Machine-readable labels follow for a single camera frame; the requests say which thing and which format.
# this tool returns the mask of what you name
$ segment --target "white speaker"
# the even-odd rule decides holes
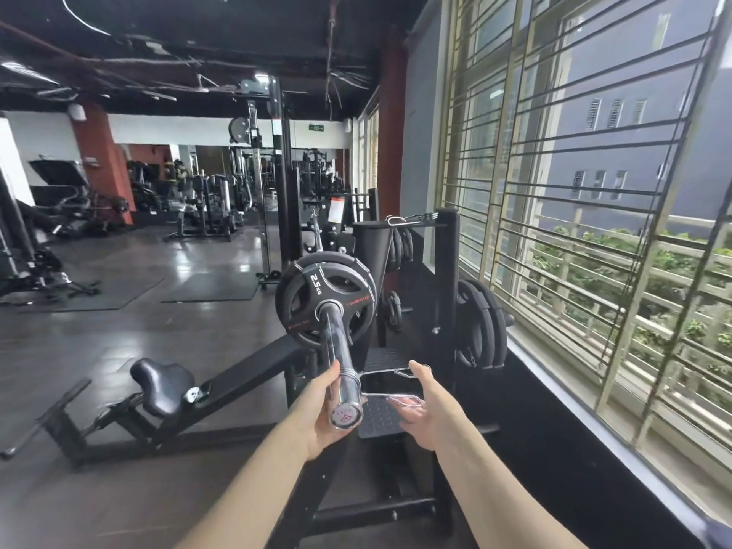
[[[69,104],[69,117],[74,121],[86,121],[87,112],[84,111],[84,106],[80,104]]]

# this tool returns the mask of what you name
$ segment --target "gym floor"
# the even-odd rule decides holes
[[[248,302],[161,304],[190,275],[261,269],[258,234],[233,243],[164,244],[148,228],[108,239],[54,247],[78,281],[124,277],[163,279],[122,310],[23,314],[0,309],[0,443],[10,443],[78,379],[93,384],[69,406],[88,424],[105,403],[135,391],[129,367],[147,356],[177,361],[203,381],[284,334],[274,289]],[[277,230],[271,233],[275,239]],[[273,253],[279,250],[273,246]],[[282,376],[212,416],[201,429],[277,422],[286,413]],[[96,440],[124,438],[115,426]],[[324,507],[373,500],[365,452],[350,455]],[[11,462],[0,462],[0,547],[3,549],[166,549],[173,547],[224,491],[254,450],[238,446],[93,466],[73,472],[42,433]],[[474,547],[458,521],[452,539],[434,535],[430,521],[412,520],[304,539],[300,547]]]

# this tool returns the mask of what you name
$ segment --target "black ceiling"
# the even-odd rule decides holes
[[[295,119],[343,119],[379,82],[384,32],[407,32],[426,1],[4,0],[0,62],[21,62],[112,111],[206,116],[238,111],[239,83],[264,71],[282,78]],[[54,86],[0,67],[0,109],[33,106]]]

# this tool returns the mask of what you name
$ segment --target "forearm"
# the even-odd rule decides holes
[[[265,438],[208,515],[177,549],[261,549],[307,459],[289,417]]]
[[[523,488],[462,410],[435,417],[435,452],[482,549],[585,547]]]

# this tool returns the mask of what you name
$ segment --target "person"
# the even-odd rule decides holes
[[[392,405],[402,428],[434,451],[481,549],[586,549],[511,474],[454,397],[416,361],[409,368],[424,392],[420,407]],[[350,431],[329,421],[334,365],[313,379],[288,416],[264,439],[223,496],[176,549],[265,547],[302,467]]]

